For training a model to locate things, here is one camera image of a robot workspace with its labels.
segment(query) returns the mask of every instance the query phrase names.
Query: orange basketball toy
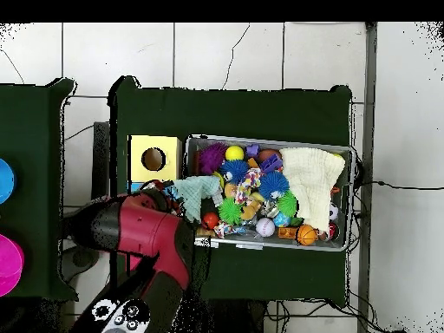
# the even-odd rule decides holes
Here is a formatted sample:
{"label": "orange basketball toy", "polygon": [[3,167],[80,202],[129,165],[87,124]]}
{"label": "orange basketball toy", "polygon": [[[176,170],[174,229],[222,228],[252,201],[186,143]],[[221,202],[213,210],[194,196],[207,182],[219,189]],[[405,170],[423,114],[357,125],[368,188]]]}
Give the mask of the orange basketball toy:
{"label": "orange basketball toy", "polygon": [[311,245],[317,240],[317,234],[310,225],[301,225],[297,229],[297,242],[300,245]]}

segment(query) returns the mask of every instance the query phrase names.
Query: red ball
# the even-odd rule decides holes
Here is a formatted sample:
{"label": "red ball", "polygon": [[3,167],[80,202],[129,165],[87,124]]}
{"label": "red ball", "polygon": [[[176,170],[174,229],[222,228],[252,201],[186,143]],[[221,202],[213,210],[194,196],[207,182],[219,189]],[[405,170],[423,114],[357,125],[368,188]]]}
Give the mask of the red ball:
{"label": "red ball", "polygon": [[214,212],[207,213],[203,220],[202,220],[202,226],[206,229],[212,230],[219,222],[219,217]]}

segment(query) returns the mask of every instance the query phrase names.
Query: blue bowl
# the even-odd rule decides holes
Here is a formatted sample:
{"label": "blue bowl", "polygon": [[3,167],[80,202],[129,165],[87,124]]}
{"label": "blue bowl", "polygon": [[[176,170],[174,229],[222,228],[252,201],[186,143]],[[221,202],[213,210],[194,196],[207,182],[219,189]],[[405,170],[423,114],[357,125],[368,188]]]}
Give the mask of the blue bowl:
{"label": "blue bowl", "polygon": [[0,159],[0,205],[10,197],[14,191],[16,177],[10,165]]}

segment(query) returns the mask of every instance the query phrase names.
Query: pink bowl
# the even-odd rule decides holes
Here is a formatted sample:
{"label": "pink bowl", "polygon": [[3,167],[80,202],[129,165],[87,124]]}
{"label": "pink bowl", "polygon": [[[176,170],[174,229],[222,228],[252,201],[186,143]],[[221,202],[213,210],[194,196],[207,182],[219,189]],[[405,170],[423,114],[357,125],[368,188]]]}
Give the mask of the pink bowl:
{"label": "pink bowl", "polygon": [[0,235],[0,297],[11,292],[22,276],[24,254],[15,242]]}

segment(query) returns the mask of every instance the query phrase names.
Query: blue spiky ball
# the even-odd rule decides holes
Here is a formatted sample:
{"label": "blue spiky ball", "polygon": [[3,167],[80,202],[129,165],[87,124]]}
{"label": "blue spiky ball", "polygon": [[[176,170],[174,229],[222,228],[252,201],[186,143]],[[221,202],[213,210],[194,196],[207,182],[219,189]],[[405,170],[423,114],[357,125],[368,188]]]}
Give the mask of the blue spiky ball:
{"label": "blue spiky ball", "polygon": [[277,192],[278,196],[281,197],[289,189],[288,180],[278,171],[267,173],[260,179],[259,193],[267,200],[271,199],[272,193]]}
{"label": "blue spiky ball", "polygon": [[[225,176],[227,182],[237,185],[246,176],[248,168],[248,164],[243,160],[227,160],[219,171]],[[231,174],[231,178],[226,177],[228,173]]]}

